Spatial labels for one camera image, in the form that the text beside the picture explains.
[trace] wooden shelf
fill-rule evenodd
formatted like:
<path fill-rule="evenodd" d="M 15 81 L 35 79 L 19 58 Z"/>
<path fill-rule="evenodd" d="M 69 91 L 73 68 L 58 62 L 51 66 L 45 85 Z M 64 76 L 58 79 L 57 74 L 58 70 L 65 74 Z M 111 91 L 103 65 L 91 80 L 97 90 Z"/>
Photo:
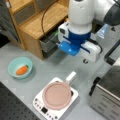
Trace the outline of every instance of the wooden shelf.
<path fill-rule="evenodd" d="M 42 28 L 41 28 L 41 18 L 43 12 L 40 12 L 37 16 L 30 19 L 20 26 L 20 30 L 34 39 L 38 40 L 43 36 Z M 60 5 L 54 4 L 46 13 L 44 18 L 44 30 L 45 32 L 50 31 L 54 28 L 58 23 L 65 19 L 68 14 L 68 8 Z"/>
<path fill-rule="evenodd" d="M 24 8 L 31 2 L 33 1 L 32 0 L 10 0 L 12 13 L 14 14 L 18 12 L 20 9 Z"/>

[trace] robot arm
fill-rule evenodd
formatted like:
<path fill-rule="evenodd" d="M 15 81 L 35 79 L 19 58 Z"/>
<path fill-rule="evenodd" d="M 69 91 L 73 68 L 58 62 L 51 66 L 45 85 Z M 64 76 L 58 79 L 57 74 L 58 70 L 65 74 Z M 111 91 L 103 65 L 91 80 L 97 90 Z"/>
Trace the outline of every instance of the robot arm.
<path fill-rule="evenodd" d="M 72 56 L 81 53 L 95 62 L 99 57 L 99 45 L 88 41 L 92 21 L 98 19 L 110 25 L 120 24 L 120 7 L 113 0 L 70 0 L 69 22 L 58 28 L 59 49 Z"/>

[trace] small white object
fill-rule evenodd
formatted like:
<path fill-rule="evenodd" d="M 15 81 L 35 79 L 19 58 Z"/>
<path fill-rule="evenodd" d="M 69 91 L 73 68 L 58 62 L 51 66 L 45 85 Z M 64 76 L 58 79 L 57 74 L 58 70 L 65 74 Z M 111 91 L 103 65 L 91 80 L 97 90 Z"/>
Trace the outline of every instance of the small white object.
<path fill-rule="evenodd" d="M 7 8 L 10 8 L 10 3 L 8 1 L 6 2 L 6 6 Z"/>
<path fill-rule="evenodd" d="M 76 72 L 72 72 L 67 78 L 66 78 L 66 82 L 67 83 L 72 83 L 73 82 L 73 80 L 75 80 L 75 78 L 76 78 Z"/>

